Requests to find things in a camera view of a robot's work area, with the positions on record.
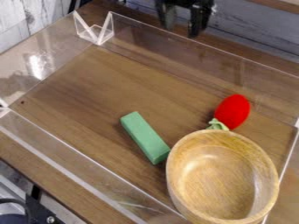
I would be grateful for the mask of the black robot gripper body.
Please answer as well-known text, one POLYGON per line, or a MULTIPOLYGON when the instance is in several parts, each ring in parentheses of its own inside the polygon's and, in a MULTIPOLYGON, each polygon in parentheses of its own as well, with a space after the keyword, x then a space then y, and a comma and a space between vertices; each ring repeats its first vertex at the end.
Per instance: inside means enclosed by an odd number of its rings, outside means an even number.
POLYGON ((167 7, 179 6, 191 9, 194 5, 199 5, 206 11, 214 12, 214 0, 154 0, 155 8, 165 10, 167 7))

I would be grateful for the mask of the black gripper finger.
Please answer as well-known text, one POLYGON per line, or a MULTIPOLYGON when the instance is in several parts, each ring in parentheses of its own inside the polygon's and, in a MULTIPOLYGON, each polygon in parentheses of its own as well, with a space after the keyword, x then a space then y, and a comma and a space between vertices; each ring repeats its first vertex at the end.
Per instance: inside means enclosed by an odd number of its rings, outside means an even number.
POLYGON ((166 30, 171 30, 174 28, 177 18, 175 5, 167 2, 157 2, 155 8, 163 28, 166 30))
POLYGON ((189 37, 195 38, 207 29, 213 13, 211 3, 194 3, 191 6, 191 19, 189 23, 189 37))

